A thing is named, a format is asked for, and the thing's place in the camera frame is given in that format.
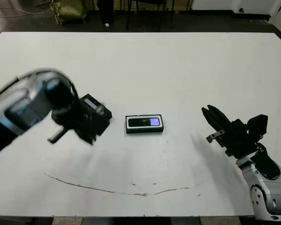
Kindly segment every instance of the cable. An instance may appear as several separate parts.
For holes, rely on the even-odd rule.
[[[22,12],[22,13],[25,13],[24,15],[13,15],[13,16],[4,16],[4,15],[0,15],[0,18],[22,17],[22,16],[26,16],[26,15],[42,14],[42,13],[46,13],[46,12],[49,11],[49,10],[46,10],[46,11],[36,12],[36,13],[35,13],[35,11],[33,11],[33,12],[27,12],[27,11],[21,10],[21,9],[19,9],[19,8],[16,8],[16,7],[0,7],[0,9],[14,9],[14,10],[20,11],[20,12]]]

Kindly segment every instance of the black device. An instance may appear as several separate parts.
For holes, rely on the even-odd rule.
[[[75,110],[75,116],[79,112],[79,125],[72,125],[76,120],[72,117],[72,113],[66,115],[55,115],[52,112],[52,119],[63,125],[63,128],[55,133],[48,141],[52,144],[56,143],[68,130],[68,126],[73,127],[78,136],[92,144],[96,140],[96,135],[101,135],[109,126],[112,113],[99,101],[90,94],[87,94],[79,99],[79,103]]]
[[[160,114],[126,116],[126,133],[162,132],[163,119]]]

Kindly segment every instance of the table surface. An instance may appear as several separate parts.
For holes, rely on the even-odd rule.
[[[0,153],[0,215],[252,215],[233,157],[205,138],[201,107],[243,122],[269,116],[262,143],[281,167],[281,41],[272,33],[0,35],[0,88],[57,68],[112,111],[94,146],[57,144],[47,116]],[[127,135],[125,116],[161,114],[162,134]]]

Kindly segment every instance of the floor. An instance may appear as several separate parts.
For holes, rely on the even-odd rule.
[[[34,11],[35,6],[43,0],[20,1],[23,2],[24,10]],[[9,0],[0,0],[0,7],[10,7]],[[0,18],[0,33],[3,31],[63,31],[63,32],[126,32],[127,12],[116,11],[115,21],[109,28],[106,28],[97,11],[90,11],[85,23],[68,23],[62,26],[56,24],[53,14],[46,11],[41,14],[23,15],[12,9],[0,10],[0,16],[16,16],[14,18]],[[170,13],[166,13],[160,32],[272,32],[281,39],[281,32],[266,20],[256,18],[234,18],[231,15],[194,15],[190,12],[175,13],[173,21],[170,21]],[[157,12],[131,13],[128,32],[157,32],[160,14]],[[202,224],[202,225],[250,225],[261,224],[254,221],[253,218],[238,217],[204,217],[195,219],[197,222],[179,224]],[[52,218],[35,218],[31,224],[49,225],[52,224]],[[81,225],[94,224],[94,221],[82,218],[55,218],[54,225]],[[4,220],[0,224],[18,224],[8,223]]]

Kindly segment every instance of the bag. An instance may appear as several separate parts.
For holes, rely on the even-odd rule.
[[[84,20],[86,17],[81,0],[51,0],[50,8],[58,25],[72,20]]]

